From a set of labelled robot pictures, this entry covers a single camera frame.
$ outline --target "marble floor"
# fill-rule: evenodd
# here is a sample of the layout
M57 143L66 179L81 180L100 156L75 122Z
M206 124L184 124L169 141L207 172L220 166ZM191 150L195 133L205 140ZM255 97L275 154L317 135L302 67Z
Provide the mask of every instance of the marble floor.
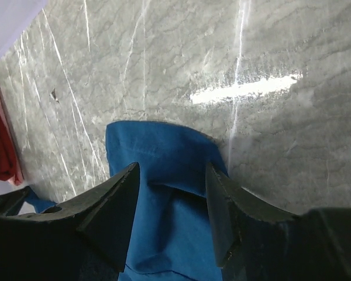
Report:
M42 197L107 179L105 127L135 119L209 135L281 208L351 206L351 0L50 1L0 88Z

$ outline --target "red fabric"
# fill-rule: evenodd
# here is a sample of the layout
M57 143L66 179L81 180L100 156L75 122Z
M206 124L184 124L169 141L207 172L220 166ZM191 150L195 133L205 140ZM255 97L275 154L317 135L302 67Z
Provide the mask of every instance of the red fabric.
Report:
M18 158L9 133L8 124L0 100L0 180L10 180L13 184L23 182Z

